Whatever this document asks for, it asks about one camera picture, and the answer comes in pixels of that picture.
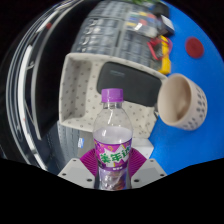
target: soda bottle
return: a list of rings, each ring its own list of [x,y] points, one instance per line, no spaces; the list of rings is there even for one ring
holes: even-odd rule
[[[122,109],[123,89],[103,89],[101,95],[103,109],[96,118],[93,130],[100,188],[122,190],[126,187],[133,128]]]

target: beige cup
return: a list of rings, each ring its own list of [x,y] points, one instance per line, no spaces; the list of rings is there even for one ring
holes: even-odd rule
[[[160,88],[158,112],[169,126],[195,130],[207,115],[207,99],[197,84],[184,75],[172,74]]]

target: blue surface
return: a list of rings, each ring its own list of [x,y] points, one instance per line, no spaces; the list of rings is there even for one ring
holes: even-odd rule
[[[224,64],[219,52],[204,31],[180,10],[169,5],[175,28],[170,54],[172,73],[181,73],[197,83],[205,92],[208,113],[195,131],[183,131],[156,122],[149,140],[154,145],[150,158],[155,158],[169,175],[189,165],[224,158]],[[204,45],[202,58],[193,59],[185,51],[188,37],[198,38]]]

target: bottle neck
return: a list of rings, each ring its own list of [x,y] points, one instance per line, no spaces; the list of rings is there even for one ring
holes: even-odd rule
[[[120,109],[122,102],[103,103],[103,109]]]

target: purple label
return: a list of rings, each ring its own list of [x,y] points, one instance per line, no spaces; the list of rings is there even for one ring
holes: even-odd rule
[[[122,144],[104,144],[94,139],[98,165],[107,171],[119,171],[127,167],[131,139]]]

